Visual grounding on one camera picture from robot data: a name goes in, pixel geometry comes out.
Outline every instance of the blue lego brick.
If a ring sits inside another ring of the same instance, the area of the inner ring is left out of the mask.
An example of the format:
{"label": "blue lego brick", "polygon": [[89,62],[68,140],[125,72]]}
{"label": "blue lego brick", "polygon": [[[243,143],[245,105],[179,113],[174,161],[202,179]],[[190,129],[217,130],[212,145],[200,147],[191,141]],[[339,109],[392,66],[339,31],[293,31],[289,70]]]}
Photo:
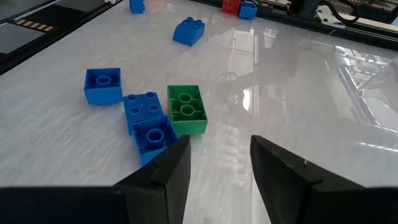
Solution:
{"label": "blue lego brick", "polygon": [[144,0],[130,0],[130,11],[133,14],[142,14],[145,11]]}
{"label": "blue lego brick", "polygon": [[132,135],[131,124],[149,118],[156,118],[163,115],[159,98],[154,92],[147,92],[140,95],[128,95],[123,97],[124,111],[126,112],[127,128],[129,135]]}
{"label": "blue lego brick", "polygon": [[122,102],[120,76],[120,68],[88,69],[84,87],[88,104],[106,105]]}
{"label": "blue lego brick", "polygon": [[178,140],[167,115],[133,123],[131,129],[141,166]]}
{"label": "blue lego brick", "polygon": [[188,17],[175,28],[173,40],[192,46],[204,33],[205,24],[201,20],[194,20],[192,17]]}
{"label": "blue lego brick", "polygon": [[253,2],[241,2],[239,18],[252,20],[256,17],[257,7]]}

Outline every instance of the green 2x3 lego brick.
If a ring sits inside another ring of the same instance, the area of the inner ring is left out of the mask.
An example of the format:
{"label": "green 2x3 lego brick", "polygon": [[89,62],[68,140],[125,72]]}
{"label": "green 2x3 lego brick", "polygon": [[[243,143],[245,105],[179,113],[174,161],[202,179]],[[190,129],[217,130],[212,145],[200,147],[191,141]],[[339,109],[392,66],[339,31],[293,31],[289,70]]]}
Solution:
{"label": "green 2x3 lego brick", "polygon": [[167,99],[170,120],[179,136],[205,133],[207,116],[199,86],[167,86]]}

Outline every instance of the red lego brick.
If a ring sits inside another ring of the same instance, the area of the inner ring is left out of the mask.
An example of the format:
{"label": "red lego brick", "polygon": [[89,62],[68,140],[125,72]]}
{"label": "red lego brick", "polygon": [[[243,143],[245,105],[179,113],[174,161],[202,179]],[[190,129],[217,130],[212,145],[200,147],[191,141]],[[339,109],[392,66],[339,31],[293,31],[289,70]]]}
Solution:
{"label": "red lego brick", "polygon": [[239,9],[239,3],[241,0],[224,0],[221,12],[236,15]]}

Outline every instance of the white table surface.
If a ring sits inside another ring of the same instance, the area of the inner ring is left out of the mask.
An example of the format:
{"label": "white table surface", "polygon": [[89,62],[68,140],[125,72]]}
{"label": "white table surface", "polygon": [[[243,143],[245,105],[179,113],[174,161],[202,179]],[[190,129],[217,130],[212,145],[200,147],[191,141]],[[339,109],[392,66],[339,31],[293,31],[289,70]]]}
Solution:
{"label": "white table surface", "polygon": [[[396,52],[191,1],[145,3],[132,15],[123,1],[0,76],[0,185],[112,185],[139,168],[123,104],[86,103],[85,70],[104,67],[121,68],[124,95],[155,91],[164,110],[167,85],[200,86],[209,123],[192,137],[184,223],[269,222],[252,134],[367,187],[398,185],[394,105],[369,97],[383,123],[359,119],[333,45]],[[172,41],[188,16],[206,24],[193,47]]]}

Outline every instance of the cable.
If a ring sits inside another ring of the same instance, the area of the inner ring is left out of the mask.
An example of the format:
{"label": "cable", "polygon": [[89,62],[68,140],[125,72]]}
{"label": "cable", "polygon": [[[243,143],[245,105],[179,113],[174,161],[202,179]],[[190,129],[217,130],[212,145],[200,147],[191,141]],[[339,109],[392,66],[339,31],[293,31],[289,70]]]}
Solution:
{"label": "cable", "polygon": [[359,19],[359,12],[358,12],[358,8],[356,7],[356,5],[354,5],[352,2],[349,2],[348,0],[338,0],[338,1],[353,8],[354,14],[355,14],[354,19],[344,19],[341,15],[338,14],[338,11],[335,9],[334,5],[332,5],[332,3],[328,2],[327,0],[321,0],[320,5],[328,6],[332,15],[334,15],[337,20],[339,20],[340,22],[342,22],[345,25],[352,24],[352,23],[356,22]]}

